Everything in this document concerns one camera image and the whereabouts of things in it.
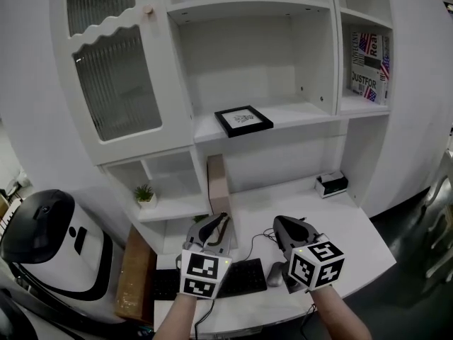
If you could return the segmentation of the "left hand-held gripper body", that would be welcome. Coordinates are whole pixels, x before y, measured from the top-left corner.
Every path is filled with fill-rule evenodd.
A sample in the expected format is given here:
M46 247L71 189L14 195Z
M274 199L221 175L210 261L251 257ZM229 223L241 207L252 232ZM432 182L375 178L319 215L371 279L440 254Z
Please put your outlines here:
M186 244L176 258L180 274L179 293L202 299L215 299L233 260L205 251L199 244Z

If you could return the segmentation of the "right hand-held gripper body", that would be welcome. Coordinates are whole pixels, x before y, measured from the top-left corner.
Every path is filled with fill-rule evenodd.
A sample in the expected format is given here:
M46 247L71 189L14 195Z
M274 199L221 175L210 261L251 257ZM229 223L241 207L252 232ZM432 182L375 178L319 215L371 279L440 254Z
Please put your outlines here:
M345 263L344 253L332 242L317 242L289 252L282 270L289 293L314 291L336 282Z

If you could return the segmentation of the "black picture frame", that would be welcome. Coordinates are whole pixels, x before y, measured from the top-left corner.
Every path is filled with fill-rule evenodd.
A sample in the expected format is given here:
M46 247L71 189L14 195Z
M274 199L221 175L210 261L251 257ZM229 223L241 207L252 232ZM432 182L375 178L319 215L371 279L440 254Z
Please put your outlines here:
M252 106L217 111L214 116L228 138L274 128L274 123Z

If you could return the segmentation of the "person's right forearm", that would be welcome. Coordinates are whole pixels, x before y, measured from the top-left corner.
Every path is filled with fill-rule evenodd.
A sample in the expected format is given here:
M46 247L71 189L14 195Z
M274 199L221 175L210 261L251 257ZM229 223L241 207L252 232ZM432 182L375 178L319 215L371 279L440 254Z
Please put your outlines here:
M372 340L365 323L331 285L311 291L310 295L331 340Z

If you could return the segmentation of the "person's left forearm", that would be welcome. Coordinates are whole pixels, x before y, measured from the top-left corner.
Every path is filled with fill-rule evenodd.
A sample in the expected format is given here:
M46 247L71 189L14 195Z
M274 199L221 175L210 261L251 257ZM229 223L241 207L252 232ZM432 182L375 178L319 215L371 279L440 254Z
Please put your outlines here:
M189 340L197 298L179 293L152 340Z

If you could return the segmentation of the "white desk with drawers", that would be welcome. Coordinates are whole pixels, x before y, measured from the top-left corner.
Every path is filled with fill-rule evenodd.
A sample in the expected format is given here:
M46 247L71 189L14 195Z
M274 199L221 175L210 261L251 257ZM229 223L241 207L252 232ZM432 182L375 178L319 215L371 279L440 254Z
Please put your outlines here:
M347 193L322 199L314 182L310 177L231 194L238 247L230 255L235 261L259 258L264 273L268 273L273 263L284 258L277 245L262 233L272 227L277 215L305 217L345 254L340 278L333 285L344 298L376 280L396 260L368 216ZM208 318L193 327L191 335L199 340L242 336L301 317L311 304L309 294L289 293L285 285L215 301L199 300L194 320L203 315Z

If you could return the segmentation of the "grey computer mouse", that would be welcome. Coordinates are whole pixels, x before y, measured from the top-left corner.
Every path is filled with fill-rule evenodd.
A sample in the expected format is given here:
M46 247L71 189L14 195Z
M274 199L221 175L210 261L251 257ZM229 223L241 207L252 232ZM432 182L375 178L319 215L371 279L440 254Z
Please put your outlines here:
M284 266L283 262L275 262L269 271L269 274L266 278L266 283L268 287L276 288L280 287L283 283L282 268Z

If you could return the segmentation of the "black keyboard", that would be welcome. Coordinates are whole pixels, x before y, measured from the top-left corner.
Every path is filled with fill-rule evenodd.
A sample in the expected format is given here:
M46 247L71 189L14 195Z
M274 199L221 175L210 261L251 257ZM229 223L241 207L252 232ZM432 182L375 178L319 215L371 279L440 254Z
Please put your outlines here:
M152 281L155 300L175 300L179 290L178 269L156 270ZM260 259L233 263L218 293L218 298L230 298L268 289Z

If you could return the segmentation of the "pale pink desktop tower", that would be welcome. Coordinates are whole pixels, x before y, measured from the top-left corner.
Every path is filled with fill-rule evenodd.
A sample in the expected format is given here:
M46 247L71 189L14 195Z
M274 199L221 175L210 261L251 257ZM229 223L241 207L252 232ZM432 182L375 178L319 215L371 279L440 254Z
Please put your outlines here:
M214 214L231 214L229 186L221 154L207 158L208 196Z

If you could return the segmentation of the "white box with dark panel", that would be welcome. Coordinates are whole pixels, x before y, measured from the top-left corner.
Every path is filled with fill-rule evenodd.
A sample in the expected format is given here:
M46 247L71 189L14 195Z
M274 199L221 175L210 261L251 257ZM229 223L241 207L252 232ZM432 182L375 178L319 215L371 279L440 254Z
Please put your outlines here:
M342 171L334 171L316 177L315 190L321 198L346 192L349 181Z

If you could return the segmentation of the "potted plant with white pot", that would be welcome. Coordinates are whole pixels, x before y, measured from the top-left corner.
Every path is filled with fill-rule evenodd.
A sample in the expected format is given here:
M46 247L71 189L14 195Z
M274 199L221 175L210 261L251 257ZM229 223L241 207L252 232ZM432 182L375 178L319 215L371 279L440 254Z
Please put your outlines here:
M154 209L157 205L156 194L147 184L135 188L134 199L143 209Z

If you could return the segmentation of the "brown cardboard box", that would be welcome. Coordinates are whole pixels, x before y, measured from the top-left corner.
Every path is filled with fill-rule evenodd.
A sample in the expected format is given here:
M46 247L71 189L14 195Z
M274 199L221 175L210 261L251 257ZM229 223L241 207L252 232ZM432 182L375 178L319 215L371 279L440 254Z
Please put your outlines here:
M122 260L115 314L141 324L154 323L152 295L157 255L135 227L131 227Z

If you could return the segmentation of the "white hutch shelf unit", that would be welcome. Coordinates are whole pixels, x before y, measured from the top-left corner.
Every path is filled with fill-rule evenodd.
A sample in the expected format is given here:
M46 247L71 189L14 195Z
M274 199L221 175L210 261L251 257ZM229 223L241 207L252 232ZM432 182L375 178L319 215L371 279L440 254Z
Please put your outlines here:
M208 196L207 158L224 159L229 197L276 184L341 170L349 181L348 195L361 205L382 148L391 112L391 94L380 106L352 92L351 32L376 33L390 39L394 27L390 0L165 0L170 22L183 23L187 11L195 20L214 16L331 9L338 41L338 102L332 121L193 143L96 166L107 178L129 220L160 254L169 250L169 235L196 215L212 213ZM151 186L154 209L134 199L138 186Z

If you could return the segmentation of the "ribbed glass cabinet door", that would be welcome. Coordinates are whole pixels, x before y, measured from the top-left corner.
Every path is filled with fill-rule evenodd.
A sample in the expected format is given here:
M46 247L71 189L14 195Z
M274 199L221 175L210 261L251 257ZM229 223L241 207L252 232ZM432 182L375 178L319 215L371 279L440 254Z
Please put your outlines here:
M59 82L96 166L193 143L167 11L165 0L50 0Z

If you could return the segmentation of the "flag print decorative book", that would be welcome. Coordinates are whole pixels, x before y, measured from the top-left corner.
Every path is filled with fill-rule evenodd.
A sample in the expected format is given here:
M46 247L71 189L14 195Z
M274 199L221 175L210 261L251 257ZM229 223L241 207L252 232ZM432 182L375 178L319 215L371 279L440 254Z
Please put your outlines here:
M350 88L380 106L387 104L390 39L376 33L351 32Z

